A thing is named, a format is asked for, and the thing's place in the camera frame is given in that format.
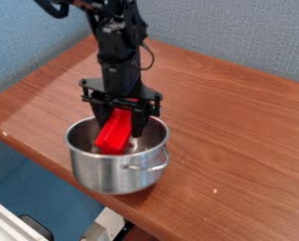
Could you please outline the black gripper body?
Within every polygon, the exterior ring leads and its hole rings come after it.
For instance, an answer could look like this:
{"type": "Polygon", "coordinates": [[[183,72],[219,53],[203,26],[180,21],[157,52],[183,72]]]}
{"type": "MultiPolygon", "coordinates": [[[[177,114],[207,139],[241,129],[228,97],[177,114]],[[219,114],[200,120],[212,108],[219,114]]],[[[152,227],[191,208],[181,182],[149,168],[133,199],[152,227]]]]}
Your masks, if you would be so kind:
{"type": "Polygon", "coordinates": [[[84,102],[104,102],[112,107],[144,109],[149,116],[160,115],[161,94],[141,81],[141,71],[152,68],[140,64],[140,48],[145,46],[147,23],[136,8],[85,9],[89,27],[97,41],[96,60],[100,66],[98,79],[81,79],[84,102]]]}

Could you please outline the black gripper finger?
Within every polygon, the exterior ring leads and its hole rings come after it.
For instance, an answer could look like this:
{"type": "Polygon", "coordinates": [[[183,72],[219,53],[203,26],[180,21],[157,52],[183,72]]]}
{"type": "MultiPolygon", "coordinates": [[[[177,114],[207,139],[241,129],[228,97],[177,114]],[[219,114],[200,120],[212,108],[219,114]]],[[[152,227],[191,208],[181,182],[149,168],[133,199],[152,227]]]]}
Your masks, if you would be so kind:
{"type": "Polygon", "coordinates": [[[132,111],[132,137],[140,137],[143,129],[147,126],[149,114],[144,109],[132,111]]]}
{"type": "Polygon", "coordinates": [[[104,126],[109,119],[113,108],[107,104],[90,103],[92,111],[96,117],[96,122],[100,127],[104,126]]]}

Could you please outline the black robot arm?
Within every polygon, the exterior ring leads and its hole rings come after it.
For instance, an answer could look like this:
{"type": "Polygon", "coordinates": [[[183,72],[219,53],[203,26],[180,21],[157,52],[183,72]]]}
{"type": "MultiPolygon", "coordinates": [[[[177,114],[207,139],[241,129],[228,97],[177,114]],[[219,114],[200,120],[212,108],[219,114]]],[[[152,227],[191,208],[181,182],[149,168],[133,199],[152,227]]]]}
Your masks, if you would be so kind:
{"type": "Polygon", "coordinates": [[[86,16],[97,42],[96,60],[101,77],[84,78],[81,100],[90,105],[98,125],[116,108],[131,112],[131,134],[140,137],[151,117],[160,114],[161,94],[145,87],[140,73],[140,51],[148,46],[147,22],[139,14],[137,0],[33,0],[56,19],[77,7],[86,16]]]}

